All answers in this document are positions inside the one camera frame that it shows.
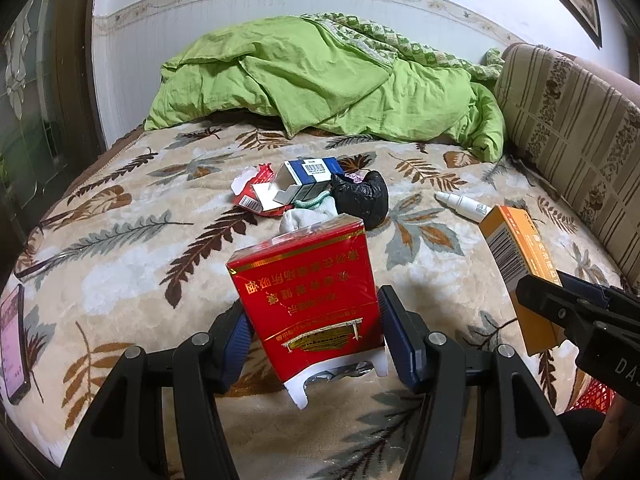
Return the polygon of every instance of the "cigarette pack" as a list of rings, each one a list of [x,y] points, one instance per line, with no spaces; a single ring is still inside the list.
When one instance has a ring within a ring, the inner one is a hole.
[[[234,198],[234,204],[242,209],[252,211],[258,216],[282,216],[287,209],[291,209],[292,205],[281,205],[279,207],[265,210],[262,204],[258,201],[254,191],[254,186],[258,184],[269,185],[269,182],[273,180],[274,173],[271,169],[271,164],[260,164],[258,166],[257,174],[250,178],[242,191]]]
[[[226,264],[274,370],[299,408],[305,381],[386,355],[362,220],[349,215],[236,251]]]
[[[565,339],[562,328],[522,306],[516,297],[518,281],[528,274],[562,285],[527,212],[495,206],[480,222],[480,231],[507,286],[527,354],[539,354],[558,346]]]
[[[315,198],[329,188],[334,173],[344,173],[334,156],[288,160],[268,184],[254,184],[254,192],[268,211]]]

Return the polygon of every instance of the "green comforter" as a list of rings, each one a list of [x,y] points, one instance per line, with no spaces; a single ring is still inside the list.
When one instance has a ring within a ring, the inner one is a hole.
[[[162,65],[145,130],[216,110],[280,116],[292,137],[308,126],[343,135],[430,140],[451,136],[485,161],[502,154],[504,120],[488,65],[411,43],[343,14],[280,16],[204,35]]]

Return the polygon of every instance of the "barcode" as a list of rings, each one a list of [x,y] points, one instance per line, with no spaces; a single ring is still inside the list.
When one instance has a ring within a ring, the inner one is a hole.
[[[258,202],[257,200],[254,200],[253,198],[251,198],[250,196],[247,196],[247,195],[244,195],[240,199],[239,205],[241,205],[242,207],[245,207],[247,209],[250,209],[254,213],[261,213],[262,212],[262,206],[260,205],[260,202]]]
[[[529,271],[509,228],[505,224],[502,225],[487,238],[486,242],[498,265],[500,275],[507,285],[507,290],[515,290],[518,280],[526,276]]]
[[[306,171],[306,174],[308,175],[325,172],[324,164],[303,164],[302,168]]]

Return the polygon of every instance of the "smartphone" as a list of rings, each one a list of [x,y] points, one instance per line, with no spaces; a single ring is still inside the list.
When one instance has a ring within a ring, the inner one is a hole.
[[[24,343],[24,287],[18,285],[0,305],[0,354],[4,389],[12,404],[18,404],[31,388]]]

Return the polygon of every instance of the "red wrapper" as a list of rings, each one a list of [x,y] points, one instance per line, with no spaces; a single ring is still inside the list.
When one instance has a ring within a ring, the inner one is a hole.
[[[328,360],[383,348],[362,220],[340,215],[236,251],[226,266],[285,386]]]
[[[268,211],[262,210],[262,205],[255,195],[254,184],[263,184],[265,182],[271,182],[275,177],[275,173],[271,169],[271,164],[259,164],[258,174],[244,184],[244,188],[241,193],[233,200],[234,204],[242,209],[247,209],[258,216],[282,216],[287,209],[292,209],[293,205],[284,205],[276,209],[270,209]]]

